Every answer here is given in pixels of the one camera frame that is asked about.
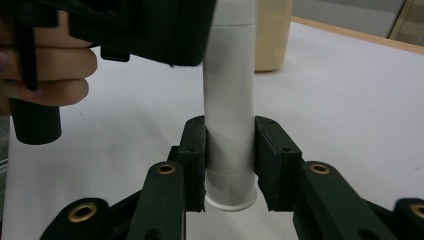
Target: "hand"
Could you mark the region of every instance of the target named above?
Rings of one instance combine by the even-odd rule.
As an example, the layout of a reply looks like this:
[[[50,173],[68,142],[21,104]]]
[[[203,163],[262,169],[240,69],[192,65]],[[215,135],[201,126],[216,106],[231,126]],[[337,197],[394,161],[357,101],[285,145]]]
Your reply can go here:
[[[32,92],[26,89],[18,71],[11,21],[0,15],[0,117],[10,115],[8,98],[65,106],[87,96],[88,83],[84,78],[96,70],[96,56],[87,48],[91,43],[68,35],[65,12],[59,13],[59,19],[58,28],[35,29],[39,87]]]

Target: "white cylinder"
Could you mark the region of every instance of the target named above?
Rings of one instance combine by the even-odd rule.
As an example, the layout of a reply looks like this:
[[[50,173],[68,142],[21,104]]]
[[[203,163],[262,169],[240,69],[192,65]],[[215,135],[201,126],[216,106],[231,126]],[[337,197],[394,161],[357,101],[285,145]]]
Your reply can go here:
[[[256,200],[255,35],[254,21],[213,26],[203,62],[208,130],[206,200],[223,211],[241,211]]]

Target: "white paper tube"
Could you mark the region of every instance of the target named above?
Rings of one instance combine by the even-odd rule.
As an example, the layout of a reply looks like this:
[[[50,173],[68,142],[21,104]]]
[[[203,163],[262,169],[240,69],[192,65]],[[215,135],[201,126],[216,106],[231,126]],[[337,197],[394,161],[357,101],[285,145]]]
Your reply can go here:
[[[223,211],[241,211],[256,200],[252,104],[256,28],[254,17],[252,21],[248,16],[242,25],[230,25],[228,19],[212,27],[203,63],[206,200]]]

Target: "background wall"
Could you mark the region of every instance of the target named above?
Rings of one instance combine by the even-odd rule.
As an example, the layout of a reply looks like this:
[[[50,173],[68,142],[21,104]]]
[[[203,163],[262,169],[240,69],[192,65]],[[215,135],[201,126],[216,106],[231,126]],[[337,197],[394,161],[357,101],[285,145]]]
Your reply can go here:
[[[388,37],[405,0],[293,0],[293,15]]]

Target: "white surface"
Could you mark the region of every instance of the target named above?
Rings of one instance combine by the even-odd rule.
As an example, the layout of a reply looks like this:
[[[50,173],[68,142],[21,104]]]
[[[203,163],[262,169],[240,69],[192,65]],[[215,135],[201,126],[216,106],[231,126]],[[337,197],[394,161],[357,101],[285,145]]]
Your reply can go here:
[[[280,122],[306,160],[333,165],[362,197],[386,208],[424,198],[424,56],[298,24],[290,31],[283,68],[256,75],[255,113]],[[185,121],[203,113],[201,78],[200,67],[101,61],[90,95],[62,108],[59,141],[11,139],[2,239],[38,239],[79,198],[114,204],[139,190]],[[291,214],[268,213],[260,195],[240,213],[188,214],[187,239],[297,239]]]
[[[256,200],[255,36],[255,25],[212,27],[203,63],[206,200],[225,211],[244,210]]]
[[[293,0],[293,16],[389,36],[405,0]]]

